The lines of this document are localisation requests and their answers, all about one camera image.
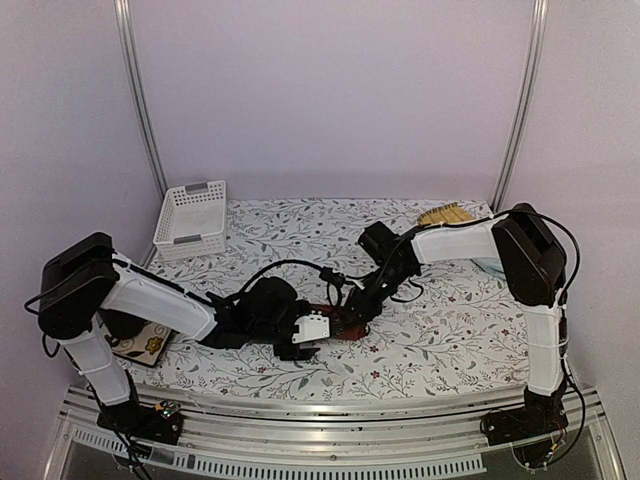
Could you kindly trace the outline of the dark red towel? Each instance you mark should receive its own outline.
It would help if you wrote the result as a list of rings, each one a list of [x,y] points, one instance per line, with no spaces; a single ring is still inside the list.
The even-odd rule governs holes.
[[[346,307],[312,304],[311,312],[329,319],[329,337],[344,341],[357,341],[369,334],[368,325]]]

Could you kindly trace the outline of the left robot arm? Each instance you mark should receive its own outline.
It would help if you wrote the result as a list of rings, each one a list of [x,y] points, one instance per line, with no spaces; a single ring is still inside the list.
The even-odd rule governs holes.
[[[277,355],[313,356],[305,343],[330,335],[327,317],[312,311],[285,281],[260,279],[230,299],[202,298],[142,269],[116,252],[109,235],[96,232],[49,260],[41,291],[24,307],[41,331],[59,342],[76,368],[110,407],[111,419],[128,434],[148,426],[146,408],[100,333],[101,325],[134,333],[144,321],[163,325],[212,349],[239,349],[250,342],[274,346]]]

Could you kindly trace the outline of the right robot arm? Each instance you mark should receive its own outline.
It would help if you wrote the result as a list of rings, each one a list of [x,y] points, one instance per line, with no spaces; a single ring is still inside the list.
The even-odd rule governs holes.
[[[561,394],[566,386],[564,310],[576,275],[566,271],[567,253],[553,233],[564,228],[528,203],[462,223],[416,225],[402,234],[376,222],[358,243],[377,268],[349,292],[341,317],[349,327],[372,321],[383,303],[427,264],[499,262],[509,292],[523,311],[529,356],[526,389],[536,397],[518,412],[517,427],[524,435],[537,436],[556,417],[547,398]]]

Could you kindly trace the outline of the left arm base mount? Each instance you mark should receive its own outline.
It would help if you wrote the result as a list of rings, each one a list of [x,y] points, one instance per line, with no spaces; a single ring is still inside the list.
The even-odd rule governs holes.
[[[105,429],[136,439],[177,445],[184,426],[184,416],[169,407],[148,407],[134,400],[113,405],[99,405],[97,424]]]

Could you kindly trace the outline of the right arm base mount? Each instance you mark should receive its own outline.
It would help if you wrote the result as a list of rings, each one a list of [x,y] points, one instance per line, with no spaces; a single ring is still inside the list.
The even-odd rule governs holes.
[[[494,409],[480,420],[490,446],[517,442],[564,430],[569,422],[561,404],[544,400],[509,409]]]

